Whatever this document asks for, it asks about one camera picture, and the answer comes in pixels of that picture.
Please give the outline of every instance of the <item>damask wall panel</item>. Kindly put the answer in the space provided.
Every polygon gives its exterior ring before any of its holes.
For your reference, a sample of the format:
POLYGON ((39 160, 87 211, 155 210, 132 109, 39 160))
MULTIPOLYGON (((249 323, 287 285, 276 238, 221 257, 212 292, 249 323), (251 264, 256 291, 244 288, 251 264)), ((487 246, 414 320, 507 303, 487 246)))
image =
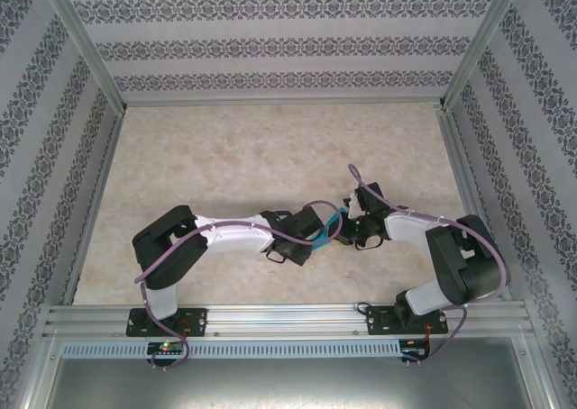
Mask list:
POLYGON ((0 408, 58 304, 116 113, 49 0, 0 0, 0 408))
POLYGON ((575 0, 513 0, 453 116, 562 407, 577 407, 575 0))
POLYGON ((440 97, 491 0, 72 0, 128 103, 440 97))

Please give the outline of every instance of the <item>enclosure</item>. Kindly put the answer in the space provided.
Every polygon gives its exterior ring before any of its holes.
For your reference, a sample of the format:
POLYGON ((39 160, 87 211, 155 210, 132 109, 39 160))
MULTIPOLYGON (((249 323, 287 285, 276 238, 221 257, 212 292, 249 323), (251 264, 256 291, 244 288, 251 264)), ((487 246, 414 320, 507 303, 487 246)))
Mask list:
POLYGON ((577 406, 576 2, 0 0, 0 406, 577 406), (134 235, 176 205, 341 206, 349 163, 395 204, 479 215, 502 299, 404 368, 357 304, 435 278, 427 251, 215 254, 177 288, 206 309, 192 359, 151 371, 134 235))

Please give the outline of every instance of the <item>black bracket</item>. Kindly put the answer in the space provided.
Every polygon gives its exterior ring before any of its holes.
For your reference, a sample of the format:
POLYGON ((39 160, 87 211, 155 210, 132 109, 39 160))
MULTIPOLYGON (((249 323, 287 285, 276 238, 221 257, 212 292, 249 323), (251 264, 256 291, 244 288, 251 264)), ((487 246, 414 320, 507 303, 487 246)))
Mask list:
POLYGON ((413 316, 410 323, 402 325, 395 314, 393 305, 367 305, 362 312, 367 317, 369 335, 409 335, 425 334, 427 327, 430 334, 447 334, 446 317, 441 310, 435 310, 422 316, 413 316))
MULTIPOLYGON (((184 337, 204 337, 206 329, 205 308, 179 308, 172 316, 162 319, 162 324, 184 337)), ((167 337, 146 313, 144 308, 133 308, 126 324, 128 337, 167 337)))

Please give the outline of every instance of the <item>beige marble surface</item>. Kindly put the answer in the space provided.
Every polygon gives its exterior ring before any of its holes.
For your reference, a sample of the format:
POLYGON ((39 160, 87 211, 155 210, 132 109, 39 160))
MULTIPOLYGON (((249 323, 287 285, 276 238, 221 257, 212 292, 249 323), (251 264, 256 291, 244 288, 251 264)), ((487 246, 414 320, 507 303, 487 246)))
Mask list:
MULTIPOLYGON (((131 240, 175 205, 244 217, 318 198, 340 205, 353 162, 398 204, 463 215, 432 105, 129 108, 75 304, 139 304, 131 240)), ((327 209, 318 213, 327 218, 327 209)), ((303 268, 256 253, 202 258, 178 285, 181 304, 389 302, 434 275, 403 242, 356 251, 330 244, 303 268)))

